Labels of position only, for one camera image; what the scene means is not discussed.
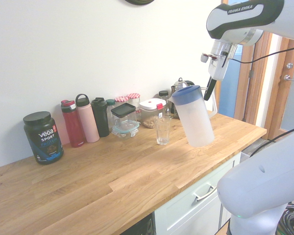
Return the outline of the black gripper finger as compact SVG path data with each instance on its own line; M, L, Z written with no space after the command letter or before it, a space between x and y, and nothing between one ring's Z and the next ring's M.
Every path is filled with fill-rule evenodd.
M216 82L217 81L210 76L207 87L206 87L206 91L204 94L205 101L208 101L210 99L211 94L213 93L213 90L215 88Z

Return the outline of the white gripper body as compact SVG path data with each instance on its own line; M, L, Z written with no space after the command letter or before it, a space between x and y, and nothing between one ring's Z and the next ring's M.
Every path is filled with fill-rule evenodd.
M228 55L213 55L210 60L208 72L212 79L222 81L229 63Z

